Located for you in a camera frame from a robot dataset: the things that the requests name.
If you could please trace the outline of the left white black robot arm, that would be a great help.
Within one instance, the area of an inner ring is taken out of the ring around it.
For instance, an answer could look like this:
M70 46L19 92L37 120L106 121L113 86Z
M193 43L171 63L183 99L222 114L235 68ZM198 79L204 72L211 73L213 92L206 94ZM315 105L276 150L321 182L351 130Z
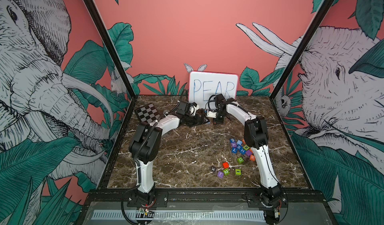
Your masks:
M154 190L153 161L158 155L162 135L180 126L195 127L208 122L204 109L197 103L180 101L163 116L139 123L129 147L136 165L139 193L148 195Z

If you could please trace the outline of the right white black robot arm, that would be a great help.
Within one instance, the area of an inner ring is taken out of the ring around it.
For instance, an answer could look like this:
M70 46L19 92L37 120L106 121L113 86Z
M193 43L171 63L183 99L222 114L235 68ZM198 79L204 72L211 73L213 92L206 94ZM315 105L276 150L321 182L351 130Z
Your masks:
M279 200L283 196L283 188L275 175L269 155L266 119L263 116L251 114L240 106L237 100L226 99L222 94L210 96L207 105L207 116L213 118L215 123L222 124L224 118L231 115L244 125L243 138L255 156L260 173L261 188L263 189L261 196L269 203Z

